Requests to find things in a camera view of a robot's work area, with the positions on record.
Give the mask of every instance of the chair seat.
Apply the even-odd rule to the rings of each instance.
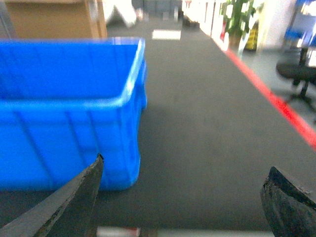
[[[298,79],[304,81],[316,81],[316,68],[299,66],[298,62],[278,62],[276,64],[277,72],[287,79]]]

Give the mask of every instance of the red floor line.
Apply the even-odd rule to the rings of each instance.
[[[223,51],[261,94],[288,120],[294,129],[316,151],[316,132],[285,101],[276,96],[231,50]]]

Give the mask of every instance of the crate rim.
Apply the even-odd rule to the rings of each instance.
[[[91,110],[91,109],[111,109],[116,107],[122,107],[125,105],[132,96],[136,79],[138,73],[140,71],[142,61],[144,59],[145,54],[145,40],[143,38],[134,38],[134,37],[113,37],[103,40],[77,40],[70,41],[66,40],[40,40],[40,39],[32,39],[32,40],[0,40],[0,44],[9,44],[18,43],[39,43],[39,42],[50,42],[51,44],[66,44],[67,42],[71,42],[74,44],[104,44],[109,43],[109,45],[130,45],[137,44],[137,50],[134,56],[134,60],[127,76],[126,83],[123,87],[122,93],[113,98],[106,99],[53,99],[53,100],[40,100],[40,99],[19,99],[19,100],[11,100],[11,99],[2,99],[0,100],[0,111],[33,111],[33,110]]]

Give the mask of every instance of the blue plastic crate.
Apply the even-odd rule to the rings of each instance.
[[[101,153],[102,190],[139,174],[145,42],[0,42],[0,190],[54,190]]]

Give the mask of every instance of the potted plant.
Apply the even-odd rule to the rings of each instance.
[[[230,46],[238,46],[241,37],[249,32],[250,16],[253,16],[256,11],[253,2],[254,0],[227,0],[224,21]]]

